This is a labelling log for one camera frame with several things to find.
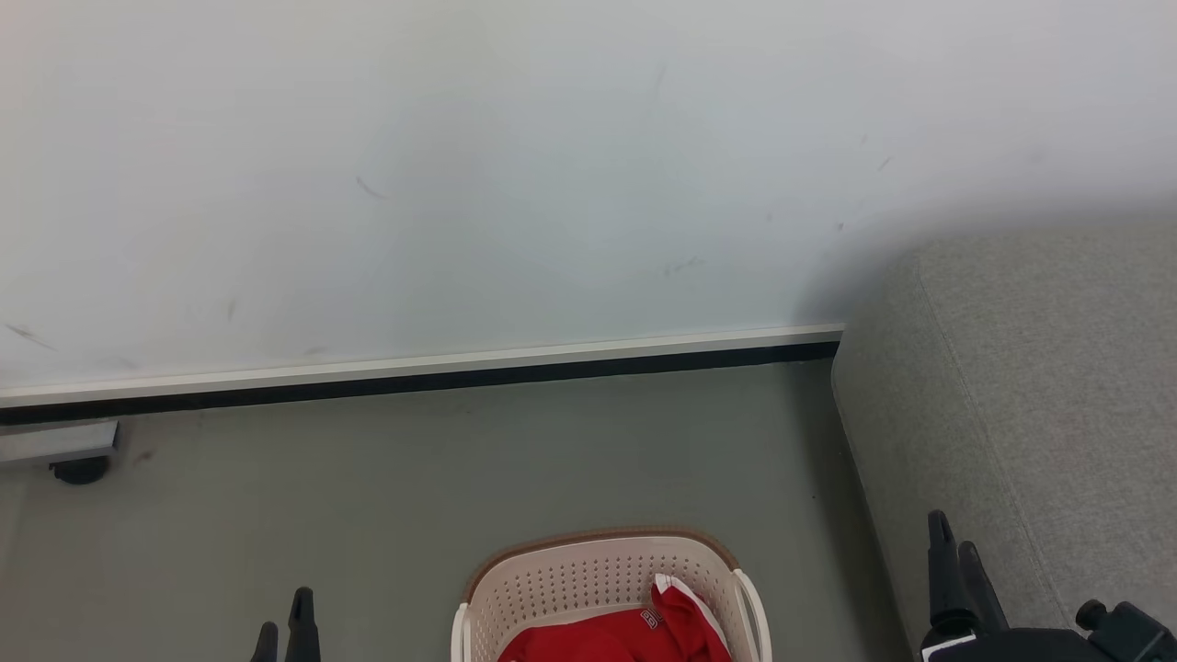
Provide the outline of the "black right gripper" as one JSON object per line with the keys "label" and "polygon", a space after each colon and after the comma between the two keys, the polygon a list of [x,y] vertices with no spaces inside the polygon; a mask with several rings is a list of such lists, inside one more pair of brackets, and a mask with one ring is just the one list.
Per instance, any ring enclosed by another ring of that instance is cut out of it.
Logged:
{"label": "black right gripper", "polygon": [[929,622],[919,662],[1108,662],[1090,630],[1010,629],[975,542],[958,547],[947,516],[927,515]]}

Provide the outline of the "red and white shirt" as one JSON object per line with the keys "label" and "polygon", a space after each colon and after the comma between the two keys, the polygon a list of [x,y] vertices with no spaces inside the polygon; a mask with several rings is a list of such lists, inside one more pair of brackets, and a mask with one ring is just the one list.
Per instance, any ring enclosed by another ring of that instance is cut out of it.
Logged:
{"label": "red and white shirt", "polygon": [[497,662],[733,662],[714,613],[689,585],[658,574],[650,596],[640,609],[527,628]]}

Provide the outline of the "grey fabric sofa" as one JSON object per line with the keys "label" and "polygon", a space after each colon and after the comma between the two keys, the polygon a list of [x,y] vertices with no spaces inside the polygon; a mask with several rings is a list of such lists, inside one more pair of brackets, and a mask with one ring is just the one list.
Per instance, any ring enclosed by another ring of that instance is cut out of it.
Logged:
{"label": "grey fabric sofa", "polygon": [[909,649],[935,508],[1009,624],[1128,600],[1177,633],[1177,221],[907,252],[856,307],[832,389]]}

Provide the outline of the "black caster wheel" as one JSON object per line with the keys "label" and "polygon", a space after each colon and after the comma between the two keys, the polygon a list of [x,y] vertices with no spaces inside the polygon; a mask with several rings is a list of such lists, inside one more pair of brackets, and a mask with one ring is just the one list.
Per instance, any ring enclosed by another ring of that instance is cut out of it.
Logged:
{"label": "black caster wheel", "polygon": [[51,462],[53,477],[65,485],[93,485],[109,472],[109,456],[75,458],[75,461]]}

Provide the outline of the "cream perforated laundry basket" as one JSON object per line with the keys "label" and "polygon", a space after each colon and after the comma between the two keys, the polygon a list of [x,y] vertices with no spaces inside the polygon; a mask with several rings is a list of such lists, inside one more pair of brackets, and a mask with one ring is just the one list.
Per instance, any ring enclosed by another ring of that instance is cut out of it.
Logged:
{"label": "cream perforated laundry basket", "polygon": [[450,662],[496,662],[528,627],[650,611],[659,576],[710,609],[733,662],[773,662],[769,615],[734,554],[706,532],[669,525],[571,532],[488,557],[457,607]]}

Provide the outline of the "grey cabinet with caster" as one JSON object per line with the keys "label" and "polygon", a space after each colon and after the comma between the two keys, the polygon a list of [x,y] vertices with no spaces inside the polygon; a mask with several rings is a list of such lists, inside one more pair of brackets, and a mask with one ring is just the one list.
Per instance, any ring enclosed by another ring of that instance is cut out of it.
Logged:
{"label": "grey cabinet with caster", "polygon": [[109,456],[118,430],[118,421],[2,426],[0,468]]}

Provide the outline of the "white and black baseboard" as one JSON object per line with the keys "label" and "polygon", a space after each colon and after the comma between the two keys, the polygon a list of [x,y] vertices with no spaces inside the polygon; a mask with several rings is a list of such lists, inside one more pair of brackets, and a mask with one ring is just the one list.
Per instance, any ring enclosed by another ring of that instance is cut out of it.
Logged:
{"label": "white and black baseboard", "polygon": [[395,360],[352,360],[42,388],[0,388],[0,425],[133,417],[365,395],[588,380],[730,366],[823,360],[836,355],[840,324],[754,327],[719,335],[653,337]]}

